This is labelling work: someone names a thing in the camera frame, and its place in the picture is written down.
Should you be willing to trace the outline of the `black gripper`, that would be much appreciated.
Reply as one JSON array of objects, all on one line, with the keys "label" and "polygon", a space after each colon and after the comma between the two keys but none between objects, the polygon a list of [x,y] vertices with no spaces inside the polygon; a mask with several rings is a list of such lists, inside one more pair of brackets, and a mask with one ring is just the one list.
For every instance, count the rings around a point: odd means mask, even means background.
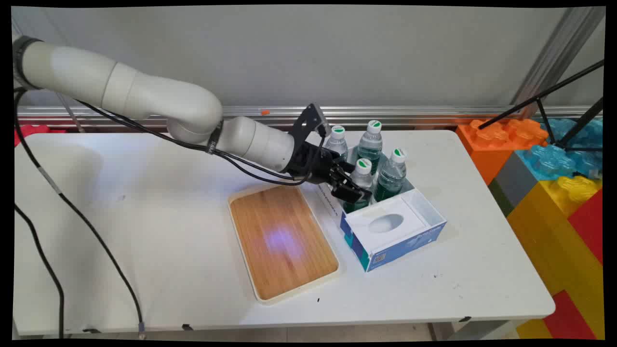
[{"label": "black gripper", "polygon": [[329,184],[331,195],[348,203],[370,200],[371,190],[354,183],[358,180],[353,173],[355,165],[340,163],[341,160],[338,152],[306,141],[289,160],[288,173],[296,181],[296,185]]}]

